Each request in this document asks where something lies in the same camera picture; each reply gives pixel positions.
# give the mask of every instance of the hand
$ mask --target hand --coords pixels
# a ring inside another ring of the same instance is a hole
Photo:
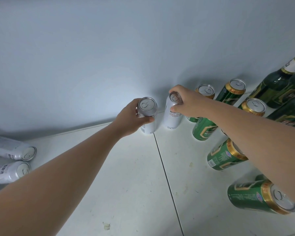
[[[179,112],[187,117],[200,117],[201,103],[210,100],[196,91],[192,91],[181,85],[176,85],[169,91],[169,93],[173,91],[180,94],[184,103],[181,105],[174,105],[170,108],[170,110],[173,112]]]
[[[138,117],[138,106],[140,98],[132,100],[122,111],[117,115],[112,124],[121,132],[122,137],[130,135],[137,131],[144,124],[154,121],[153,117]]]

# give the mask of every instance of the green glass bottle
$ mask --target green glass bottle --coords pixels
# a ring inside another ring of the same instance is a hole
[[[295,127],[295,97],[267,116],[267,119]]]
[[[291,76],[288,85],[275,95],[269,102],[271,108],[278,108],[295,96],[295,74]]]
[[[268,102],[287,87],[289,79],[295,73],[295,57],[278,71],[272,72],[247,97],[258,98],[264,103]]]

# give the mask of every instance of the white wall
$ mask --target white wall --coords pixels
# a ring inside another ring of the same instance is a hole
[[[164,108],[175,84],[254,88],[295,56],[295,0],[0,0],[0,134]]]

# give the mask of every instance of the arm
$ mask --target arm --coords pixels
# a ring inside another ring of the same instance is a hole
[[[184,104],[173,111],[212,120],[260,171],[295,202],[295,127],[255,116],[177,85]]]
[[[139,100],[129,103],[104,129],[1,190],[0,235],[56,235],[111,148],[123,136],[154,120],[137,117]]]

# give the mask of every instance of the forearm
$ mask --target forearm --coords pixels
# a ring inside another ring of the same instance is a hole
[[[0,233],[4,229],[4,235],[55,235],[121,137],[109,125],[5,187],[0,192],[0,218],[9,217],[8,222],[0,219]]]
[[[223,129],[249,161],[295,201],[295,128],[221,102],[199,101],[207,110],[204,116]]]

